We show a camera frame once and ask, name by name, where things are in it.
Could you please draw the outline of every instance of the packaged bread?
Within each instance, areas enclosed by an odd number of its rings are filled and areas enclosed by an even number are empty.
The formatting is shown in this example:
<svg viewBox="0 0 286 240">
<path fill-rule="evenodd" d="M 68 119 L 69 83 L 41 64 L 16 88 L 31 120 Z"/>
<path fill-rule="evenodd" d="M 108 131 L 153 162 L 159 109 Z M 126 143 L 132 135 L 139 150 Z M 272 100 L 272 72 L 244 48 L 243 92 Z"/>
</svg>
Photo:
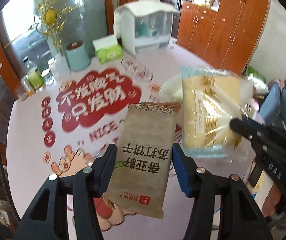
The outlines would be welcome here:
<svg viewBox="0 0 286 240">
<path fill-rule="evenodd" d="M 241 119 L 242 114 L 250 115 L 253 85 L 226 71 L 203 69 L 200 75 L 191 72 L 182 70 L 184 148 L 236 147 L 241 136 L 230 129 L 229 122 Z"/>
<path fill-rule="evenodd" d="M 104 199 L 138 214 L 163 218 L 163 201 L 180 103 L 130 105 Z"/>
</svg>

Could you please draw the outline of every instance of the white storage box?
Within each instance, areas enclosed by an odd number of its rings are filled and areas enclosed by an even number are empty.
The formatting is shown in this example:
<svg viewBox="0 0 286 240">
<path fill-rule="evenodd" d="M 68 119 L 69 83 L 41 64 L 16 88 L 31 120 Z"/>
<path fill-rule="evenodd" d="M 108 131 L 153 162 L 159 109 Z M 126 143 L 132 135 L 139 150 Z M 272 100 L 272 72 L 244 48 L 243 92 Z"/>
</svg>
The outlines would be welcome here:
<svg viewBox="0 0 286 240">
<path fill-rule="evenodd" d="M 115 10 L 115 35 L 121 36 L 123 47 L 133 54 L 146 47 L 165 47 L 171 38 L 176 12 L 172 5 L 163 2 L 126 3 Z"/>
</svg>

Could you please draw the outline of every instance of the tissue box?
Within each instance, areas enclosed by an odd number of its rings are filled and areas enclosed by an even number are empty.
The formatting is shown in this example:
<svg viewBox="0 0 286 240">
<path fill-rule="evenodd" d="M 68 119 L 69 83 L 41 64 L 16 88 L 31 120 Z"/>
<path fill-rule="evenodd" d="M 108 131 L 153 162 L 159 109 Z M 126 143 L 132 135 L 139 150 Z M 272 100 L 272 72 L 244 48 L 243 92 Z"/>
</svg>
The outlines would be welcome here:
<svg viewBox="0 0 286 240">
<path fill-rule="evenodd" d="M 93 46 L 100 63 L 123 57 L 122 47 L 114 35 L 93 41 Z"/>
</svg>

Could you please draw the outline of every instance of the blue gripper pad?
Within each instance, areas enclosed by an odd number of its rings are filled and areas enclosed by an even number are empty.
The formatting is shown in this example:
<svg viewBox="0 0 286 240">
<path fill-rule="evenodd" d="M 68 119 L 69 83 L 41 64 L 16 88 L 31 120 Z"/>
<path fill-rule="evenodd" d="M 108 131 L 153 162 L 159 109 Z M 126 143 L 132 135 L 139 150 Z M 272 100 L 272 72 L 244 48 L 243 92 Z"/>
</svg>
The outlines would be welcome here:
<svg viewBox="0 0 286 240">
<path fill-rule="evenodd" d="M 97 158 L 91 166 L 94 169 L 94 183 L 98 186 L 96 191 L 99 196 L 102 196 L 102 194 L 106 192 L 108 184 L 110 183 L 115 166 L 116 150 L 116 145 L 110 144 L 105 154 Z"/>
<path fill-rule="evenodd" d="M 172 162 L 179 180 L 181 191 L 192 197 L 192 182 L 197 165 L 191 157 L 186 157 L 178 143 L 173 144 Z"/>
</svg>

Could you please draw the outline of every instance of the shelf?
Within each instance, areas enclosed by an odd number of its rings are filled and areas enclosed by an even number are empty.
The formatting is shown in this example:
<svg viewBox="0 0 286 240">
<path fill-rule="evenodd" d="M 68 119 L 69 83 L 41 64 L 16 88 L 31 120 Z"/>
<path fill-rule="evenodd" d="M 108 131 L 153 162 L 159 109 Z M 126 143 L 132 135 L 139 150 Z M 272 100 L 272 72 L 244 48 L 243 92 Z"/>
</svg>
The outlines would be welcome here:
<svg viewBox="0 0 286 240">
<path fill-rule="evenodd" d="M 145 47 L 161 43 L 166 43 L 170 40 L 170 35 L 161 35 L 157 37 L 137 37 L 134 40 L 135 47 Z"/>
</svg>

